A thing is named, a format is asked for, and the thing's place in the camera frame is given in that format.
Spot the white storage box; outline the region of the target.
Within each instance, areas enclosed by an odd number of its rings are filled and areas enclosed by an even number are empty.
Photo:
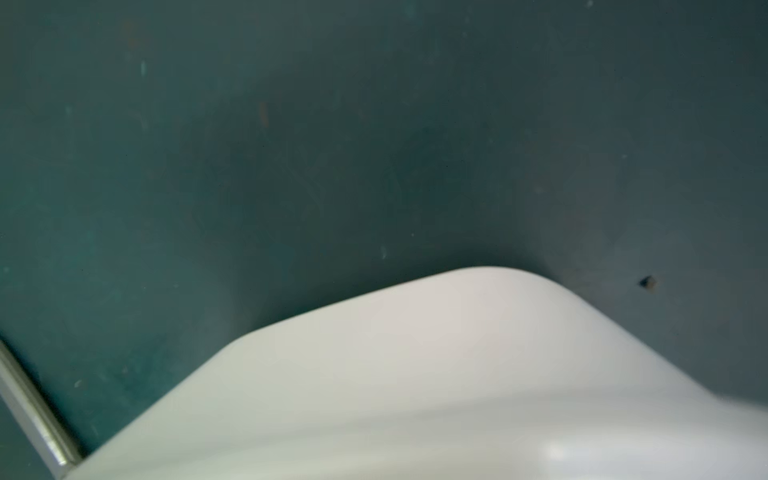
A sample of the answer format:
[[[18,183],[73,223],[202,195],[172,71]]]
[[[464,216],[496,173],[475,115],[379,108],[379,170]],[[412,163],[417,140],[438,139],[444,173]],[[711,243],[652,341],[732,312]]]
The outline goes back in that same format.
[[[566,288],[460,269],[249,333],[76,479],[763,479],[767,411]]]

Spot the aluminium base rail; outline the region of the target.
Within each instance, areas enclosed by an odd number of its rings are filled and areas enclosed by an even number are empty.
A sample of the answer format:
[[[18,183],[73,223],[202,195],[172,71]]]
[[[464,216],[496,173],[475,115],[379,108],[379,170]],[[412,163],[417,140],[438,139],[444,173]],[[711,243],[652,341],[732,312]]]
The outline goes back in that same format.
[[[1,398],[55,479],[65,479],[82,455],[16,357],[1,342]]]

